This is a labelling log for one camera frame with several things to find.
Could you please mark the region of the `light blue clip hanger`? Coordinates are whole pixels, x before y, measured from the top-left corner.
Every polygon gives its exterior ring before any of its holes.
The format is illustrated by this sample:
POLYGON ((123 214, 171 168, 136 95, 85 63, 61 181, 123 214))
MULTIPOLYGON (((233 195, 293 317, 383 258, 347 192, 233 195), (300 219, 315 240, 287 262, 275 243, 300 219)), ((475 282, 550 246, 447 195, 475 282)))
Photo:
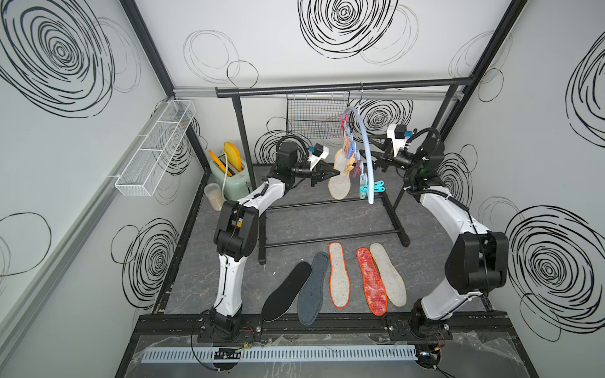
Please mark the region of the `light blue clip hanger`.
POLYGON ((372 159, 369 158, 371 149, 368 145, 367 141, 367 130, 361 115, 361 110, 359 106, 351 105, 349 102, 345 107, 343 113, 341 115, 348 115, 348 130, 343 131, 343 136, 350 135, 354 140, 354 130, 353 126, 356 124, 359 126, 359 132, 361 133, 362 143, 360 145, 357 144, 357 152, 355 153, 355 163, 357 161, 363 162, 363 173, 366 173, 369 179, 367 187, 359 188, 359 198, 361 200, 366 200, 370 205, 373 205, 375 202, 375 180, 373 173, 373 162, 372 159))

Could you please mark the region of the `white orange-edged insole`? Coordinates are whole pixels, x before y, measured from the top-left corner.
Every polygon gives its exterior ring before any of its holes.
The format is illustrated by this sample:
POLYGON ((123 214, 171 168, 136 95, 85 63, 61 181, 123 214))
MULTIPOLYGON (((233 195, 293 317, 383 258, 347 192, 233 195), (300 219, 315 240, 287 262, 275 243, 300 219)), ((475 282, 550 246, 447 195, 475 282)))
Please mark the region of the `white orange-edged insole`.
POLYGON ((329 289, 333 305, 338 309, 345 308, 350 300, 351 281, 348 276, 344 249, 339 242, 329 244, 331 275, 329 289))

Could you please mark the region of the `dark grey felt insole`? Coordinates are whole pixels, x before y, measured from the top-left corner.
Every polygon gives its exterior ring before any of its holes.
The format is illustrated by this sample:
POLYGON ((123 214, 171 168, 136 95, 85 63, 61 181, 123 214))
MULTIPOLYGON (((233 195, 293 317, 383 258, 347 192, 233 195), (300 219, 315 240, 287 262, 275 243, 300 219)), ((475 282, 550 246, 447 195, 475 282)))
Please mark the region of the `dark grey felt insole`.
POLYGON ((328 267, 329 256, 327 253, 316 253, 311 263, 311 274, 298 297, 298 318, 303 326, 311 326, 321 311, 324 299, 324 281, 328 267))

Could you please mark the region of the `red orange-edged insole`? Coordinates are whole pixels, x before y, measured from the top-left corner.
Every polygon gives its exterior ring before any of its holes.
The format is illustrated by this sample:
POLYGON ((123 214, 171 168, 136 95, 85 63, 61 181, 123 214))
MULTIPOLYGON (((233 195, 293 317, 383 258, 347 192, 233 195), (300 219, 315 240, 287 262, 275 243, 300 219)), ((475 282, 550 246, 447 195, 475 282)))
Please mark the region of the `red orange-edged insole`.
POLYGON ((359 248, 356 250, 356 257, 362 273, 364 295, 370 312, 377 317, 384 316, 388 309, 388 298, 370 250, 359 248))

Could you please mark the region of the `black foam insole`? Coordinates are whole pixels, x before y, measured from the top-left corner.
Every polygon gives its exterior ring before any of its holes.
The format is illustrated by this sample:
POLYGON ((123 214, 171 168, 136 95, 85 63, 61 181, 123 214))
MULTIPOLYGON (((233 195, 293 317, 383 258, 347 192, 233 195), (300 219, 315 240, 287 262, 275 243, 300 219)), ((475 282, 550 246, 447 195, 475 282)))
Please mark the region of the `black foam insole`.
POLYGON ((261 316, 264 322, 275 321, 288 312, 296 296, 307 283, 311 271, 311 265, 305 261, 301 261, 294 267, 263 304, 261 316))

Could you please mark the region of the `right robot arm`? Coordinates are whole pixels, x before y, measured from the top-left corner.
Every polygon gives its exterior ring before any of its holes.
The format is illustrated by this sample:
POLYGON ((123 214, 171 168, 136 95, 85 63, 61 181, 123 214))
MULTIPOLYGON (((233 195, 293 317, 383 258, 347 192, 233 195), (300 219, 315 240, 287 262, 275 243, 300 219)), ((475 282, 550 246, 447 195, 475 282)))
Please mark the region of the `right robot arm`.
POLYGON ((409 131, 403 124, 392 124, 384 135, 364 135, 363 142, 368 169, 403 170, 401 191, 428 209, 453 242, 444 279, 411 310, 411 332, 417 338, 424 337, 462 305, 505 285, 509 241, 504 233, 476 220, 440 178, 445 152, 438 130, 409 131))

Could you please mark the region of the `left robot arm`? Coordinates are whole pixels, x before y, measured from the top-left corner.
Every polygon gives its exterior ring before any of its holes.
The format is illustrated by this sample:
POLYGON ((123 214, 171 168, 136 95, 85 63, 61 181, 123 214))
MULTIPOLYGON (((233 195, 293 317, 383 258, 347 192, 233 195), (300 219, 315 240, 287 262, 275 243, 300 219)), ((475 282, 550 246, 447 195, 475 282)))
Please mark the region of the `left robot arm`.
POLYGON ((340 171, 326 163, 328 156, 329 148, 317 143, 300 158, 299 145, 283 137, 263 183, 249 195, 223 204, 214 233, 220 261, 217 298, 208 310, 210 326, 220 335, 230 339, 239 335, 244 269, 258 242, 261 215, 288 194, 296 180, 309 179, 315 185, 338 176, 340 171))

